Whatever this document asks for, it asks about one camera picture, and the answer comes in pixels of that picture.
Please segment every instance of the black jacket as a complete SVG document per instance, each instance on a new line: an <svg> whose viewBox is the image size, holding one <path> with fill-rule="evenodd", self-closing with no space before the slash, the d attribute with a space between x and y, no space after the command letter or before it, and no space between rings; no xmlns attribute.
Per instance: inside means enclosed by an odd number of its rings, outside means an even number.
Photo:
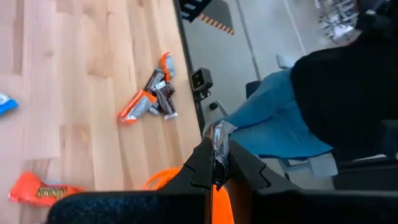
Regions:
<svg viewBox="0 0 398 224"><path fill-rule="evenodd" d="M395 155L396 148L383 151L381 121L398 119L398 40L362 34L311 53L295 64L291 81L310 130L345 159Z"/></svg>

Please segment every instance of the hazard tape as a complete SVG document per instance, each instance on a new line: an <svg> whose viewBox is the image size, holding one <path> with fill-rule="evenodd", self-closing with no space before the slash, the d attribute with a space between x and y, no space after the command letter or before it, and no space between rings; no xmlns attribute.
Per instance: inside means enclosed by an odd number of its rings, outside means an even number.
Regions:
<svg viewBox="0 0 398 224"><path fill-rule="evenodd" d="M206 16L204 14L200 14L198 16L198 18L200 20L202 20L203 22L206 22L207 24L209 24L209 25L211 25L211 26L213 26L213 27L215 27L217 29L226 32L229 35L234 35L235 34L235 30L233 28L227 27L226 25L224 25L224 24L222 24L222 23L220 23L218 21L215 21L214 19L212 19L212 18L210 18L210 17L208 17L208 16Z"/></svg>

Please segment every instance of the orange object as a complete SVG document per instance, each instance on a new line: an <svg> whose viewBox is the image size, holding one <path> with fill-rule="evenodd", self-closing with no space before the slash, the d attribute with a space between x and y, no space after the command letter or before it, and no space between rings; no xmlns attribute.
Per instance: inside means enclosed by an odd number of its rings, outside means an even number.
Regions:
<svg viewBox="0 0 398 224"><path fill-rule="evenodd" d="M119 119L126 124L132 124L137 121L137 116L131 116L130 111L132 111L137 104L143 100L144 98L147 98L151 104L156 103L156 97L147 91L140 90L138 91L133 97L130 103L122 110L122 112L119 113ZM145 113L145 111L137 111L138 113L141 112L139 115L142 115Z"/></svg>
<svg viewBox="0 0 398 224"><path fill-rule="evenodd" d="M81 187L69 185L47 185L31 172L24 172L10 190L9 199L13 202L26 202L51 207L55 202L84 191Z"/></svg>
<svg viewBox="0 0 398 224"><path fill-rule="evenodd" d="M152 176L142 187L144 190L158 190L166 185L174 176L180 172L179 168L170 168L163 170ZM216 186L213 186L213 212L212 221L216 224L233 224L234 217L232 213L229 195L224 187L218 192Z"/></svg>
<svg viewBox="0 0 398 224"><path fill-rule="evenodd" d="M170 63L168 62L170 59L170 52L166 52L162 55L160 59L160 66L162 67L162 71L165 74L164 80L169 82L172 79L172 74L170 73L169 67Z"/></svg>

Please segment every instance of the blue candy wrapper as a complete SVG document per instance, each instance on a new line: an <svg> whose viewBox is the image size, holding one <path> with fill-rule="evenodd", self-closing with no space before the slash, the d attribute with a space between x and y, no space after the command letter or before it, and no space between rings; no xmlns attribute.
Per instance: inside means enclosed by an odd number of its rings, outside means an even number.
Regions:
<svg viewBox="0 0 398 224"><path fill-rule="evenodd" d="M0 115L18 107L18 103L8 96L0 93Z"/></svg>

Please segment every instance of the blue jeans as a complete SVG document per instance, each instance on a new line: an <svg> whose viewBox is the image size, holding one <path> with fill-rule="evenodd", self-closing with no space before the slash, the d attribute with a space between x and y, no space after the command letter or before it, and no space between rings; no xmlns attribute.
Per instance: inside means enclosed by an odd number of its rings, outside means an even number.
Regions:
<svg viewBox="0 0 398 224"><path fill-rule="evenodd" d="M304 123L290 73L286 69L265 77L246 102L223 119L238 127L230 140L253 154L284 159L313 157L332 149Z"/></svg>

